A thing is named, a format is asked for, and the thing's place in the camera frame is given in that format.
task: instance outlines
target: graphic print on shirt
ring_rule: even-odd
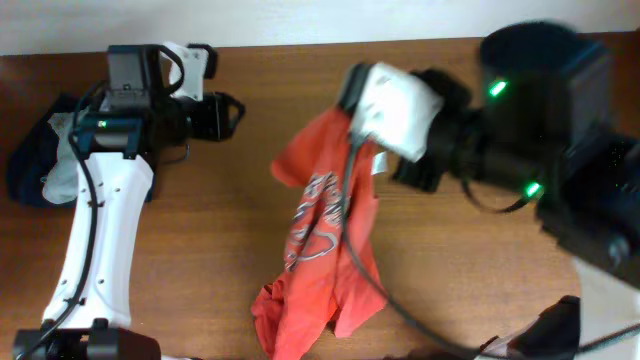
[[[338,176],[334,173],[314,174],[311,177],[293,218],[292,230],[285,249],[286,271],[293,271],[300,261],[311,261],[325,256],[338,246],[336,234],[320,231],[315,227],[320,223],[326,223],[339,230],[341,194],[338,188]],[[300,224],[309,212],[315,209],[320,200],[322,200],[324,209],[322,209],[322,216],[318,222],[311,224],[313,228],[310,228],[309,224]],[[319,250],[309,253],[309,249],[312,246],[317,246],[317,242],[321,242]]]

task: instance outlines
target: white panel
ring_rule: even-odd
[[[640,26],[638,0],[0,0],[0,55],[109,44],[254,46],[484,36],[523,20]]]

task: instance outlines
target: wall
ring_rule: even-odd
[[[638,0],[0,0],[0,55],[109,44],[253,46],[484,36],[550,18],[584,32],[640,26]]]

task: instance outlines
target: red cloth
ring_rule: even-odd
[[[285,271],[260,291],[251,307],[260,343],[272,359],[300,359],[332,320],[336,337],[347,337],[386,304],[340,242],[349,123],[341,110],[326,111],[271,166],[284,184],[306,185],[285,246]],[[348,223],[354,249],[379,281],[368,239],[378,209],[371,175],[374,155],[375,145],[367,143],[356,159]]]

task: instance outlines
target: dark fabric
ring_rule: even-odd
[[[73,112],[77,99],[62,94],[33,126],[7,164],[9,197],[21,204],[34,207],[70,207],[75,201],[54,205],[42,196],[47,176],[57,161],[58,135],[47,123],[55,113]]]

